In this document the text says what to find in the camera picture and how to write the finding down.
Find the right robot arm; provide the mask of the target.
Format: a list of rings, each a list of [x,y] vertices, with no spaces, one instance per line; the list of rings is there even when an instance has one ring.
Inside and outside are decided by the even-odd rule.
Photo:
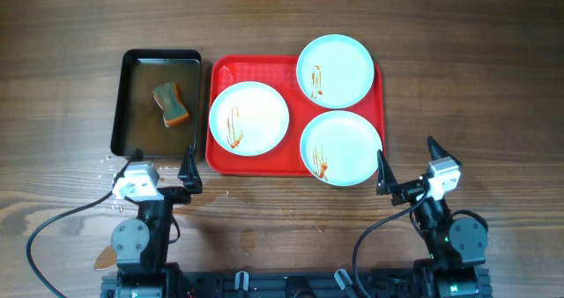
[[[431,160],[419,178],[398,183],[383,152],[377,155],[376,193],[391,203],[408,204],[410,220],[424,240],[428,259],[414,262],[404,291],[410,297],[491,297],[486,262],[488,225],[475,212],[452,212],[445,195],[461,177],[462,163],[433,138],[427,139]]]

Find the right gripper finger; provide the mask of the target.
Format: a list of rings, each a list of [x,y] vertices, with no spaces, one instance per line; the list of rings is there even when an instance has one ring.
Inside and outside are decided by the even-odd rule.
[[[382,150],[377,152],[378,174],[376,193],[378,195],[392,194],[397,186],[396,177],[391,171],[390,165],[387,162]]]
[[[431,160],[451,158],[457,165],[461,164],[461,162],[456,157],[454,157],[452,154],[446,151],[441,145],[439,145],[438,142],[432,136],[427,137],[427,147],[431,156]]]

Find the orange green scrub sponge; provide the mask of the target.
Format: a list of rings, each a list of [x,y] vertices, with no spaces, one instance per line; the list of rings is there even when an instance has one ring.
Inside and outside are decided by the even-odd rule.
[[[189,111],[182,103],[180,87],[176,82],[157,86],[152,94],[162,110],[163,121],[167,127],[176,126],[190,119]]]

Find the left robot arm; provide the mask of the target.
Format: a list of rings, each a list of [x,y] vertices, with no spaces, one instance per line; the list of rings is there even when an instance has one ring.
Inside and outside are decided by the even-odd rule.
[[[112,193],[137,204],[137,217],[120,223],[111,236],[118,272],[102,281],[102,298],[181,298],[195,295],[193,286],[177,263],[167,261],[171,226],[177,224],[173,207],[187,205],[203,192],[190,146],[177,175],[180,186],[159,187],[153,163],[143,160],[139,149],[117,174]]]

